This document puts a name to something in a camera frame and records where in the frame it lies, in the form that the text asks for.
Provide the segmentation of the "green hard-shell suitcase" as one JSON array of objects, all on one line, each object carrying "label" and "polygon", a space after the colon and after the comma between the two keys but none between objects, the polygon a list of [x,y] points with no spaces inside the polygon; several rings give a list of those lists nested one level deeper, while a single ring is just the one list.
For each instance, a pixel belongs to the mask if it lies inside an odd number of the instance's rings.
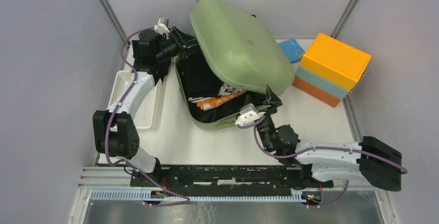
[{"label": "green hard-shell suitcase", "polygon": [[184,95],[176,64],[181,98],[192,122],[201,129],[232,127],[241,108],[252,103],[259,111],[266,85],[280,96],[291,86],[295,70],[273,35],[256,16],[225,0],[196,0],[189,20],[199,48],[213,73],[246,93],[217,108],[203,111]]}]

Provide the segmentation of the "white plastic basket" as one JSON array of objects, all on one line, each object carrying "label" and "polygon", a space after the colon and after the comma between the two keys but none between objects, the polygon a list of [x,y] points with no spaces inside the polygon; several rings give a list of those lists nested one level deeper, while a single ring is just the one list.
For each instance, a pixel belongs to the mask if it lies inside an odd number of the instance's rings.
[{"label": "white plastic basket", "polygon": [[[134,87],[123,98],[129,86],[135,81]],[[137,72],[135,80],[134,73],[120,70],[116,74],[107,110],[112,112],[116,105],[122,102],[117,113],[127,111],[137,130],[152,129],[158,117],[159,103],[162,101],[160,96],[162,83],[161,79],[155,81],[153,75],[146,72]]]}]

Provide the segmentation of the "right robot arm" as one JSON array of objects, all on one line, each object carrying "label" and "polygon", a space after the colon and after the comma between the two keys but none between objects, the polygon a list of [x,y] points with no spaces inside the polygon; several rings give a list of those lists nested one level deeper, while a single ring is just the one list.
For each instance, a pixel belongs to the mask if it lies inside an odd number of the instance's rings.
[{"label": "right robot arm", "polygon": [[358,180],[382,190],[401,191],[402,175],[408,173],[402,166],[401,152],[372,136],[342,144],[301,140],[290,125],[274,125],[271,115],[277,112],[282,101],[270,86],[266,86],[264,104],[269,105],[269,112],[263,114],[254,127],[256,143],[263,153],[281,164],[299,165],[302,185],[312,187],[317,182]]}]

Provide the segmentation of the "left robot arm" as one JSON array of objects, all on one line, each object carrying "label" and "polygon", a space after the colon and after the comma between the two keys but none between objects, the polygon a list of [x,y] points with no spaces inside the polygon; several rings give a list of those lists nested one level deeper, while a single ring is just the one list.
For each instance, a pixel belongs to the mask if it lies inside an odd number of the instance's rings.
[{"label": "left robot arm", "polygon": [[199,45],[194,36],[176,27],[164,32],[145,28],[134,35],[138,38],[130,42],[134,61],[126,63],[131,68],[127,86],[115,102],[93,114],[95,148],[106,158],[117,158],[143,172],[143,180],[154,187],[163,179],[160,162],[140,147],[134,117],[150,91],[168,75],[172,59],[199,51]]}]

